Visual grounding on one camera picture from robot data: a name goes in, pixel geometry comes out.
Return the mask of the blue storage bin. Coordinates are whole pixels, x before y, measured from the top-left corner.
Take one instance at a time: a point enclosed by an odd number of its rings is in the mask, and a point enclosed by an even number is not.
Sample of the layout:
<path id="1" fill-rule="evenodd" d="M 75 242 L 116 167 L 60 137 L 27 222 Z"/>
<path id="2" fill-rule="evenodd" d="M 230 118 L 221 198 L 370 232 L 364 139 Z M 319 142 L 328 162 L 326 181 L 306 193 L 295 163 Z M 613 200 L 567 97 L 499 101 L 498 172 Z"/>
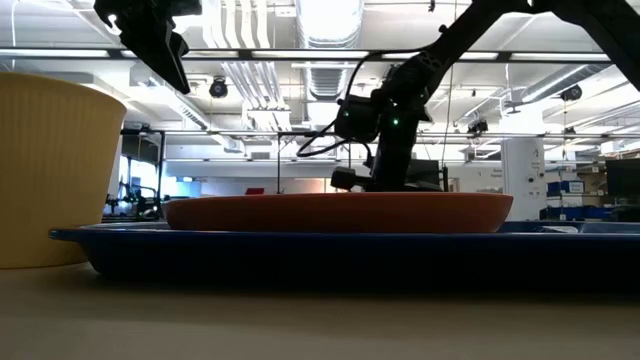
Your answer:
<path id="1" fill-rule="evenodd" d="M 561 194 L 583 194 L 585 184 L 581 180 L 562 180 L 547 184 L 548 196 L 560 196 Z"/>

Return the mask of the dark computer monitor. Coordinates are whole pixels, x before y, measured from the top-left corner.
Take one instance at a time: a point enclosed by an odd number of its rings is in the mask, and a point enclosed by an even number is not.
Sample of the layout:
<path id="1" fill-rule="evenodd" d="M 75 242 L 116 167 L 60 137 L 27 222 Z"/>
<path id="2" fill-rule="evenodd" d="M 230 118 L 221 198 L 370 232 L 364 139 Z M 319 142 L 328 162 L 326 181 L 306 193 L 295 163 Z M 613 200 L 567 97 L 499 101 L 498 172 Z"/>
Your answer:
<path id="1" fill-rule="evenodd" d="M 609 195 L 640 196 L 640 158 L 607 160 L 605 165 Z"/>

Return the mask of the black aluminium table frame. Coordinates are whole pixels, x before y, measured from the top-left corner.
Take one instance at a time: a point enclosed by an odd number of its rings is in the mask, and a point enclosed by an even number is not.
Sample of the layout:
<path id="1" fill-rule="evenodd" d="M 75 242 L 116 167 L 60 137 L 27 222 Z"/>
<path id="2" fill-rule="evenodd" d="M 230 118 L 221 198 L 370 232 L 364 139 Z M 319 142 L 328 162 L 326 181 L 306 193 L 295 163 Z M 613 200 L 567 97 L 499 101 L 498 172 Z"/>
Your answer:
<path id="1" fill-rule="evenodd" d="M 183 56 L 186 61 L 285 61 L 285 62 L 356 62 L 368 54 L 366 50 L 311 49 L 195 49 Z M 112 59 L 133 60 L 136 55 L 119 48 L 23 48 L 0 47 L 0 58 L 8 59 Z M 544 63 L 544 64 L 610 64 L 604 53 L 595 52 L 509 52 L 468 51 L 461 63 Z"/>

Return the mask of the coral plastic plate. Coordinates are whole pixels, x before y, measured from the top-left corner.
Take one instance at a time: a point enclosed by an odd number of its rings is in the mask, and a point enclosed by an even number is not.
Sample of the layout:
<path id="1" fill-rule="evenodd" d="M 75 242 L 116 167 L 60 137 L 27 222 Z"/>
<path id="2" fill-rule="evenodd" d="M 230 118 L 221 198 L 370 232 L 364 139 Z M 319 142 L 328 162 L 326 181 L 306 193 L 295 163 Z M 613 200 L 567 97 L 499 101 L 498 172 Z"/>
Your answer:
<path id="1" fill-rule="evenodd" d="M 494 233 L 513 197 L 493 193 L 345 192 L 171 200 L 173 230 L 302 233 Z"/>

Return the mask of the blue plastic tray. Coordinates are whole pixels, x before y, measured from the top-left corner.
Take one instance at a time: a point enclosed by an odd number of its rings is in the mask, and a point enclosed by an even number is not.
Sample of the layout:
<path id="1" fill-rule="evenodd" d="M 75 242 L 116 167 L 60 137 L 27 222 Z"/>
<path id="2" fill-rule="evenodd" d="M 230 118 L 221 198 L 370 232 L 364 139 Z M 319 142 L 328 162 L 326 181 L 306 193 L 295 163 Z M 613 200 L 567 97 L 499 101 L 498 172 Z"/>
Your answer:
<path id="1" fill-rule="evenodd" d="M 538 226 L 579 233 L 537 233 Z M 54 229 L 100 274 L 224 287 L 640 292 L 640 223 L 508 222 L 495 233 L 172 230 L 164 223 Z"/>

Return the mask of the silver ventilation duct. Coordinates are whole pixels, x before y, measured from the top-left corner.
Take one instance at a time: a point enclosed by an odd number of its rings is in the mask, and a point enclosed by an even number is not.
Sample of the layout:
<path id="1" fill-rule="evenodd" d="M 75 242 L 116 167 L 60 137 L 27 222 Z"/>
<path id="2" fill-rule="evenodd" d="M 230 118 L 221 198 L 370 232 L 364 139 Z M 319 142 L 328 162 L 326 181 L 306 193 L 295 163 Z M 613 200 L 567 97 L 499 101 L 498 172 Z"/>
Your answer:
<path id="1" fill-rule="evenodd" d="M 299 46 L 354 49 L 359 45 L 364 0 L 295 0 Z M 307 69 L 304 81 L 318 100 L 335 100 L 344 91 L 346 69 Z"/>

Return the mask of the black computer monitor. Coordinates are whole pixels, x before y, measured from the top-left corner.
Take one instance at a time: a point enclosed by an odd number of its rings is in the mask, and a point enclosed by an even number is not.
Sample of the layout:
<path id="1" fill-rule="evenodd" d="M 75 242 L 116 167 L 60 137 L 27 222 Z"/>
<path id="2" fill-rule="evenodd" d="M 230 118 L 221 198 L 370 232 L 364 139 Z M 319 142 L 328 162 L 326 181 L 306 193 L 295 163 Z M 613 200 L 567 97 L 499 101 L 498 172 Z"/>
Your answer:
<path id="1" fill-rule="evenodd" d="M 406 184 L 419 191 L 442 192 L 439 163 L 435 160 L 411 159 Z"/>

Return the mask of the yellow ribbed plastic cup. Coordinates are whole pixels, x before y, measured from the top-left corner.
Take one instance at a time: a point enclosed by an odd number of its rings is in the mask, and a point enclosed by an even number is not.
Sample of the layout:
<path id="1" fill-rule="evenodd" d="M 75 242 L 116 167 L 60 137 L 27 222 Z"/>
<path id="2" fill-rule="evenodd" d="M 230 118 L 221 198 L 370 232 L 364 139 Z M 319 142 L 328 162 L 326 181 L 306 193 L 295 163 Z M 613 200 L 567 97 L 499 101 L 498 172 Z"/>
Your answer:
<path id="1" fill-rule="evenodd" d="M 49 233 L 101 220 L 125 114 L 89 87 L 0 72 L 0 269 L 85 261 Z"/>

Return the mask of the black metal rig frame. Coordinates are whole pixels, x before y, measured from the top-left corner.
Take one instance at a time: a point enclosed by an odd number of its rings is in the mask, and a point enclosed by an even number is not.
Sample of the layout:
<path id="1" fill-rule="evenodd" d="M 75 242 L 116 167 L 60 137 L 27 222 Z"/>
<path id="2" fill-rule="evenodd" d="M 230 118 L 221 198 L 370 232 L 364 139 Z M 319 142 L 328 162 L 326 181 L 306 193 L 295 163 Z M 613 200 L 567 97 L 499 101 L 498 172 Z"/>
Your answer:
<path id="1" fill-rule="evenodd" d="M 351 149 L 331 132 L 278 132 L 274 145 L 277 193 L 283 178 L 328 178 L 334 167 L 351 165 Z"/>
<path id="2" fill-rule="evenodd" d="M 124 206 L 125 217 L 129 220 L 159 220 L 163 217 L 166 132 L 148 128 L 123 129 L 121 137 L 118 204 Z"/>

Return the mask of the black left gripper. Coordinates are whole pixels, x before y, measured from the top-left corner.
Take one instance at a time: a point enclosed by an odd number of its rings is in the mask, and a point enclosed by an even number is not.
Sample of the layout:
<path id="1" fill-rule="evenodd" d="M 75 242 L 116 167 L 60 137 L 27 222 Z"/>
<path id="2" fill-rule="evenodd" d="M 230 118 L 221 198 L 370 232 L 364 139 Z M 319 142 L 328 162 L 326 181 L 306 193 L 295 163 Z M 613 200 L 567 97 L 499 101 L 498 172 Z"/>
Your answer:
<path id="1" fill-rule="evenodd" d="M 202 0 L 95 0 L 93 9 L 109 27 L 122 31 L 121 43 L 182 94 L 190 86 L 182 64 L 189 46 L 176 28 L 175 17 L 201 15 Z M 150 27 L 162 25 L 159 31 Z M 142 31 L 130 32 L 134 28 Z"/>

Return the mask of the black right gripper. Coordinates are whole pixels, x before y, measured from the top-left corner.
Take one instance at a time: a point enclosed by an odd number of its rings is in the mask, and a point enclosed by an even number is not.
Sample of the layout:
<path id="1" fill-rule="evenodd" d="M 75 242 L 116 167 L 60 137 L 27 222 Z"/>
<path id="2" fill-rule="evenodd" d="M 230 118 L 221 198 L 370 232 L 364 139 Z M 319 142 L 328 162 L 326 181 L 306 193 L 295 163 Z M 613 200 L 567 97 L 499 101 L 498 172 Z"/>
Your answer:
<path id="1" fill-rule="evenodd" d="M 406 184 L 406 174 L 415 145 L 418 123 L 429 116 L 425 104 L 429 99 L 428 82 L 439 62 L 426 53 L 419 53 L 392 73 L 383 85 L 368 96 L 378 108 L 379 125 L 376 154 L 366 165 L 369 176 L 338 167 L 333 171 L 331 185 L 350 190 L 360 186 L 366 192 L 415 191 Z"/>

